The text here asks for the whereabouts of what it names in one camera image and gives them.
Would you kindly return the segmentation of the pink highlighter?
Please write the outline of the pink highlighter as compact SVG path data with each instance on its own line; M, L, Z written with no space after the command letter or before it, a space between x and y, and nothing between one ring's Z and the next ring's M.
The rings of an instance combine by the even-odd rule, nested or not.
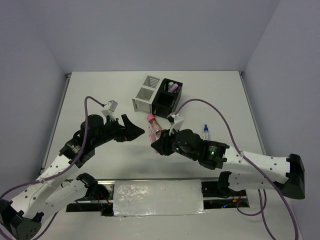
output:
M150 126L148 127L148 136L149 136L149 140L151 143L154 143L157 140L156 136Z

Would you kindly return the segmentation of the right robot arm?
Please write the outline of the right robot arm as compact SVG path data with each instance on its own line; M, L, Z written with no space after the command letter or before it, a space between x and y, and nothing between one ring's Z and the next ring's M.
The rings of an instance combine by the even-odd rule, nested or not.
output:
M284 197L305 198L301 157L275 157L237 150L226 143L203 140L190 129L164 130L151 147L162 156L177 153L209 170L220 170L217 190L223 196L242 190L278 190Z

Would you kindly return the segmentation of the green highlighter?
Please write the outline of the green highlighter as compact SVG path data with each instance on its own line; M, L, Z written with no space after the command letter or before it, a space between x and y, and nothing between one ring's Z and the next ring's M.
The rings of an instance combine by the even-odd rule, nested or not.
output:
M170 89L172 86L174 85L174 83L171 81L168 83L168 88Z

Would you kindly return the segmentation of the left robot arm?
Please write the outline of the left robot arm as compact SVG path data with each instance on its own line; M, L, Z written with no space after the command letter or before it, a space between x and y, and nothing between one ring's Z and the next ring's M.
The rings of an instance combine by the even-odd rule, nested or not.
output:
M0 200L0 223L16 240L30 240L42 224L68 204L97 196L101 185L88 173L81 173L65 187L61 184L95 155L95 149L110 141L131 142L144 134L123 114L117 118L92 114L85 118L51 165L25 190L11 200Z

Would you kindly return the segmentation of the purple highlighter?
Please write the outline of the purple highlighter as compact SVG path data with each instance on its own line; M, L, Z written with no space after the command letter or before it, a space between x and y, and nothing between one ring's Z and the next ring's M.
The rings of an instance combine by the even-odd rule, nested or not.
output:
M177 83L175 83L169 90L168 92L169 93L174 93L175 90L179 87L179 85Z

